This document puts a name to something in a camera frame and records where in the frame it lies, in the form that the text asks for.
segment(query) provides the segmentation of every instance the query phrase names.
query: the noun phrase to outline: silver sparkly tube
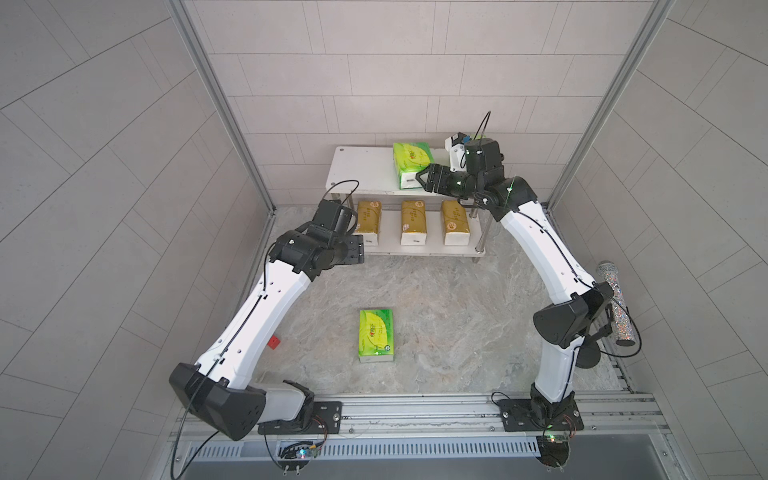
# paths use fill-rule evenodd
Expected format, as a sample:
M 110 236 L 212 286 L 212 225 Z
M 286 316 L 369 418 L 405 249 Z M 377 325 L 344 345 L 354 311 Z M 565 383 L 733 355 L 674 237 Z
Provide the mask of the silver sparkly tube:
M 629 316 L 627 316 L 627 304 L 624 302 L 624 294 L 619 286 L 619 269 L 611 262 L 602 261 L 598 264 L 598 276 L 611 285 L 611 288 L 614 289 L 614 298 L 619 302 L 619 306 L 616 306 L 616 302 L 611 300 L 611 308 L 614 311 L 613 329 L 616 336 L 616 344 L 620 346 L 633 346 L 636 342 L 636 336 L 634 328 L 632 328 L 632 322 L 630 322 Z

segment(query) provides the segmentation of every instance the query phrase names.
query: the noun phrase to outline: mounting plate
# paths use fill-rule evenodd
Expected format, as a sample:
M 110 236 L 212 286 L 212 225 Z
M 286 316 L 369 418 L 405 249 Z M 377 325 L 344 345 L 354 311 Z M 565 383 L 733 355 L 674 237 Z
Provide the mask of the mounting plate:
M 531 419 L 531 400 L 530 399 L 500 399 L 497 400 L 499 409 L 502 411 L 502 423 L 505 432 L 537 432 L 541 435 L 544 425 L 536 425 Z M 578 411 L 576 403 L 573 408 L 560 414 L 550 422 L 551 431 L 569 431 L 571 427 L 565 416 L 568 415 L 571 421 L 575 423 L 576 430 L 584 430 L 584 422 L 581 421 L 581 413 Z
M 341 402 L 314 402 L 312 405 L 312 416 L 319 416 L 328 425 L 328 433 L 339 433 L 341 425 Z M 338 420 L 334 420 L 333 417 L 338 414 Z M 307 435 L 322 435 L 323 429 L 317 422 L 310 422 L 304 430 L 288 429 L 285 425 L 280 425 L 280 422 L 269 422 L 259 424 L 259 435 L 295 435 L 297 433 L 303 433 Z

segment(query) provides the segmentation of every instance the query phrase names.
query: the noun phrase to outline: white wall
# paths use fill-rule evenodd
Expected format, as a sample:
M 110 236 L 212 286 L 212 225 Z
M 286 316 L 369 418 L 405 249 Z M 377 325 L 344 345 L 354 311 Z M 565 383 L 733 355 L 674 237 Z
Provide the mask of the white wall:
M 713 480 L 768 478 L 765 25 L 763 0 L 678 0 L 554 210 L 579 261 L 617 264 L 628 373 Z
M 186 6 L 279 205 L 316 204 L 338 145 L 487 133 L 545 200 L 650 2 Z
M 266 208 L 161 0 L 0 18 L 0 478 L 140 478 Z

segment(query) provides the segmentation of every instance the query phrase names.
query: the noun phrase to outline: marble floor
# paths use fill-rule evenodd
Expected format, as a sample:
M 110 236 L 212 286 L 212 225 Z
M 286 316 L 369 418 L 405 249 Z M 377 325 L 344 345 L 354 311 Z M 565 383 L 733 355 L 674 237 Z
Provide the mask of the marble floor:
M 314 208 L 278 210 L 272 232 L 311 220 Z M 323 272 L 294 303 L 265 349 L 254 382 L 290 379 L 316 393 L 527 392 L 541 337 L 533 313 L 550 301 L 512 236 L 498 224 L 479 263 L 461 257 L 368 256 Z M 395 361 L 361 363 L 359 311 L 391 308 Z M 577 369 L 576 390 L 619 389 L 607 359 Z

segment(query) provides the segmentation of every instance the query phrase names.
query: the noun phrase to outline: red block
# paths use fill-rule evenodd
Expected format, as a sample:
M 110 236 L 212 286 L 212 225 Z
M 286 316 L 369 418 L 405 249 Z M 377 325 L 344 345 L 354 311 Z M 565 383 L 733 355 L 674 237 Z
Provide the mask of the red block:
M 266 343 L 266 345 L 269 346 L 272 350 L 276 349 L 279 344 L 280 344 L 280 339 L 274 335 L 272 335 L 272 338 L 270 339 L 270 341 Z

